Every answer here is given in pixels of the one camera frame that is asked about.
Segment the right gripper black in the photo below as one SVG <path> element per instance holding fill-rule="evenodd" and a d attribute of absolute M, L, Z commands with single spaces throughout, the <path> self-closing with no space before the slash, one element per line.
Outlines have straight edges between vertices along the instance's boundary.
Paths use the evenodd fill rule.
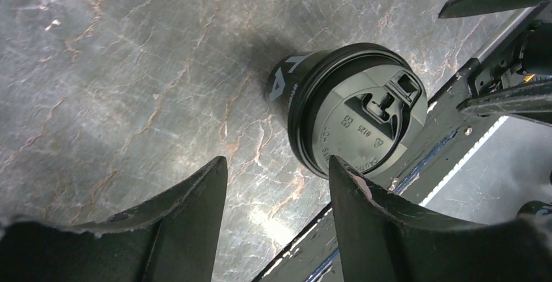
<path fill-rule="evenodd" d="M 549 1 L 448 0 L 443 5 L 439 18 L 462 18 L 518 9 L 473 55 L 479 65 L 468 75 L 470 95 L 496 91 L 523 81 L 516 74 L 521 69 L 521 50 L 531 32 L 551 22 Z M 524 83 L 468 98 L 457 109 L 466 115 L 513 116 L 550 126 L 551 81 Z"/>

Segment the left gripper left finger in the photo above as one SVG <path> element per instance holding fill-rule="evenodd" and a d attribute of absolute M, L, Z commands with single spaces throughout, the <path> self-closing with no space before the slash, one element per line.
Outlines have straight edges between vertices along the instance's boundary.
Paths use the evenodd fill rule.
<path fill-rule="evenodd" d="M 227 160 L 101 222 L 1 218 L 2 281 L 210 281 Z"/>

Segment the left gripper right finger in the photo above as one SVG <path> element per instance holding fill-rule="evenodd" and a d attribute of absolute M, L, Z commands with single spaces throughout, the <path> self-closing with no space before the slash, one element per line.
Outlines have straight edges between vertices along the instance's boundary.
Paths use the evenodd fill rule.
<path fill-rule="evenodd" d="M 434 212 L 338 156 L 329 187 L 345 281 L 550 281 L 551 217 L 483 225 Z"/>

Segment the black cup lid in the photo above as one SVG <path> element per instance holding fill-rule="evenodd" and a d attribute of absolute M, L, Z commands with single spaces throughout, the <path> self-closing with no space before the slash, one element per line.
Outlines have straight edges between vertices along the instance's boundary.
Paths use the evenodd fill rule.
<path fill-rule="evenodd" d="M 296 158 L 327 178 L 338 156 L 376 176 L 396 162 L 423 129 L 428 97 L 396 52 L 374 43 L 304 52 L 283 61 L 288 140 Z"/>

